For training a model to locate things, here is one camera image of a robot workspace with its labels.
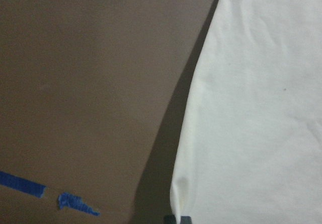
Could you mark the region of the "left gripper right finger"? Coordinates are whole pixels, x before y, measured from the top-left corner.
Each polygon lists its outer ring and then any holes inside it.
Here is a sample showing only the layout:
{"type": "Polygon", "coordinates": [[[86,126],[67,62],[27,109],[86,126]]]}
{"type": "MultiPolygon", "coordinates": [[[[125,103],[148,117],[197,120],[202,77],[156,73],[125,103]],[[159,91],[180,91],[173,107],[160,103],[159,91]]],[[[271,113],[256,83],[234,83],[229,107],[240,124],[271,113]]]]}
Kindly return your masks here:
{"type": "Polygon", "coordinates": [[[190,216],[181,216],[180,224],[192,224],[190,216]]]}

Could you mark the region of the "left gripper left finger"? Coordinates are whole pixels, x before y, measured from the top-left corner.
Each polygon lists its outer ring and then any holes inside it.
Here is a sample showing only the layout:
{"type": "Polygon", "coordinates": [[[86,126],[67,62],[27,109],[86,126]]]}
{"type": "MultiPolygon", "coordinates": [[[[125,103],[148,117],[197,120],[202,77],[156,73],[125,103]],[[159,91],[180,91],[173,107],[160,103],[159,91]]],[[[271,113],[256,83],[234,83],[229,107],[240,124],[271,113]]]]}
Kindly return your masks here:
{"type": "Polygon", "coordinates": [[[174,215],[165,215],[163,218],[163,224],[176,224],[176,218],[174,215]]]}

